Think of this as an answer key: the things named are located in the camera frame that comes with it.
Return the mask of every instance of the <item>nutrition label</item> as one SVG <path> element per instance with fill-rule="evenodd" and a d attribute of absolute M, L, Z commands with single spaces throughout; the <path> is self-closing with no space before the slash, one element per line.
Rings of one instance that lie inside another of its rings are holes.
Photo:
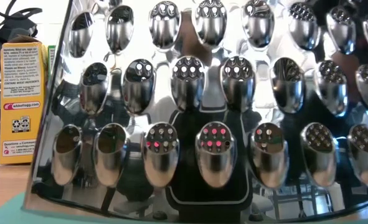
<path fill-rule="evenodd" d="M 3 52 L 3 97 L 39 96 L 41 70 L 38 47 L 5 47 Z"/>
<path fill-rule="evenodd" d="M 31 155 L 34 152 L 36 139 L 4 141 L 2 143 L 3 156 Z"/>

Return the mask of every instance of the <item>teal mat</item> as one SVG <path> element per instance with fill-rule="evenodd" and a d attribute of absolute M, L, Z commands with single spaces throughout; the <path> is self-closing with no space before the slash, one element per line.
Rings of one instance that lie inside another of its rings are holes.
<path fill-rule="evenodd" d="M 38 212 L 21 210 L 24 194 L 10 199 L 0 208 L 0 224 L 86 224 L 86 223 L 119 223 L 119 224 L 156 224 L 156 222 L 144 222 L 133 220 L 119 220 L 112 218 L 80 217 L 75 215 L 64 215 L 61 213 Z M 342 223 L 338 221 L 320 222 L 323 224 Z M 345 222 L 345 224 L 368 224 L 368 220 Z"/>

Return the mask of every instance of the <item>white wall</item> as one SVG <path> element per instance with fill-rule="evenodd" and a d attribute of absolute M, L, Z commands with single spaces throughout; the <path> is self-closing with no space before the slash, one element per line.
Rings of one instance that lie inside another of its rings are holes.
<path fill-rule="evenodd" d="M 5 12 L 10 0 L 0 0 L 0 11 Z M 46 45 L 55 45 L 64 21 L 68 0 L 17 0 L 11 14 L 28 8 L 39 7 L 43 12 L 30 19 L 37 23 L 37 39 Z"/>

